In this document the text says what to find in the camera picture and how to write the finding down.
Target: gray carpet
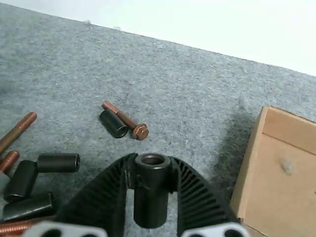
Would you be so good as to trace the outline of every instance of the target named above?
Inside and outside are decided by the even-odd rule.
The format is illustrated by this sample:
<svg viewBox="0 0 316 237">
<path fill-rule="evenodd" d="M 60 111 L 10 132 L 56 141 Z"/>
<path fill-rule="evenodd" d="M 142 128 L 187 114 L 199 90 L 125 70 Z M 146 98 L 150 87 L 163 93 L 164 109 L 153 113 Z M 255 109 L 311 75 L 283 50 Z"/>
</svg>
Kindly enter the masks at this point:
<svg viewBox="0 0 316 237">
<path fill-rule="evenodd" d="M 98 121 L 103 100 L 145 122 L 148 139 L 112 138 Z M 316 120 L 315 104 L 316 78 L 306 74 L 0 4 L 0 136 L 35 111 L 10 149 L 30 160 L 81 155 L 79 173 L 40 174 L 34 194 L 53 191 L 65 203 L 119 157 L 158 152 L 229 199 L 261 107 Z M 149 231 L 133 222 L 132 194 L 126 236 L 175 235 L 175 195 L 168 222 Z"/>
</svg>

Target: cardboard box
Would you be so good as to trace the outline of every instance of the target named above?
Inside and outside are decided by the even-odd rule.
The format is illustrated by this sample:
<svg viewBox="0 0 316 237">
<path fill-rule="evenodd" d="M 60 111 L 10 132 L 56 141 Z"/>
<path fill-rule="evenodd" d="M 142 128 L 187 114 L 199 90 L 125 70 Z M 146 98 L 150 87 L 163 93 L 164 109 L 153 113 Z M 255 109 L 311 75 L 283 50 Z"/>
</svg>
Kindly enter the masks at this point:
<svg viewBox="0 0 316 237">
<path fill-rule="evenodd" d="M 316 236 L 316 123 L 263 107 L 231 207 L 252 237 Z"/>
</svg>

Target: white wall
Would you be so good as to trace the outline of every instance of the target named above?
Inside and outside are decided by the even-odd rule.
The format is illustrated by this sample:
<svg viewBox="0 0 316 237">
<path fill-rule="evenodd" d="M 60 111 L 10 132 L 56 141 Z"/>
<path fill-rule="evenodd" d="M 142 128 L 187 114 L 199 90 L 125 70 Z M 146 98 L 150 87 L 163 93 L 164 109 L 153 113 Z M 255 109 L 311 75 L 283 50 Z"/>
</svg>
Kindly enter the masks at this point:
<svg viewBox="0 0 316 237">
<path fill-rule="evenodd" d="M 316 76 L 315 0 L 0 0 Z"/>
</svg>

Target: copper bolt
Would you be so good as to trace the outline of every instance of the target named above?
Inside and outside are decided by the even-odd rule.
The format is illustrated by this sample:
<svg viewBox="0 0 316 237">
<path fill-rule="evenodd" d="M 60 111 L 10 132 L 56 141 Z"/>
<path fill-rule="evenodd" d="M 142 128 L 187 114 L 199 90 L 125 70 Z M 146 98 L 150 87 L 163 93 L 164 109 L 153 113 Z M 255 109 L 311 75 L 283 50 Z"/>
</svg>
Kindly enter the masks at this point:
<svg viewBox="0 0 316 237">
<path fill-rule="evenodd" d="M 0 155 L 36 120 L 36 117 L 36 113 L 28 113 L 11 131 L 2 137 L 0 140 Z"/>
<path fill-rule="evenodd" d="M 129 116 L 124 114 L 109 101 L 104 101 L 102 107 L 105 110 L 112 110 L 129 127 L 129 129 L 132 130 L 132 138 L 137 140 L 144 140 L 146 137 L 148 137 L 149 131 L 146 124 L 136 124 Z"/>
<path fill-rule="evenodd" d="M 0 224 L 0 236 L 3 235 L 12 235 L 12 234 L 21 234 L 32 225 L 44 221 L 44 220 L 52 220 L 54 216 L 47 216 L 41 218 L 34 218 L 26 221 L 17 221 L 17 222 L 10 222 Z"/>
<path fill-rule="evenodd" d="M 10 151 L 0 164 L 0 172 L 6 173 L 19 159 L 19 157 L 20 153 L 18 151 Z"/>
</svg>

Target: black cylindrical spacer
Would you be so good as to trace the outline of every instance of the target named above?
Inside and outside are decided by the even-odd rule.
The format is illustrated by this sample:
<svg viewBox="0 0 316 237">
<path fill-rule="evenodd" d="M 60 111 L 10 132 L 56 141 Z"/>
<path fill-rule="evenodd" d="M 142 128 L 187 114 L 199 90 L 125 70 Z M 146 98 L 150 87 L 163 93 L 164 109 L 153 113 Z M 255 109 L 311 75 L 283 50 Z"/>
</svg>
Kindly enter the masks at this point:
<svg viewBox="0 0 316 237">
<path fill-rule="evenodd" d="M 56 212 L 53 193 L 45 193 L 31 198 L 9 203 L 3 208 L 3 220 L 25 220 L 52 215 Z"/>
<path fill-rule="evenodd" d="M 79 154 L 40 154 L 39 173 L 77 172 L 80 167 Z"/>
<path fill-rule="evenodd" d="M 38 176 L 37 164 L 30 160 L 19 163 L 15 173 L 6 185 L 3 199 L 7 202 L 19 201 L 30 196 Z"/>
<path fill-rule="evenodd" d="M 170 158 L 143 154 L 135 159 L 134 220 L 142 228 L 162 226 L 167 219 Z"/>
<path fill-rule="evenodd" d="M 106 109 L 100 114 L 100 121 L 114 138 L 121 138 L 128 132 L 128 127 L 110 109 Z"/>
</svg>

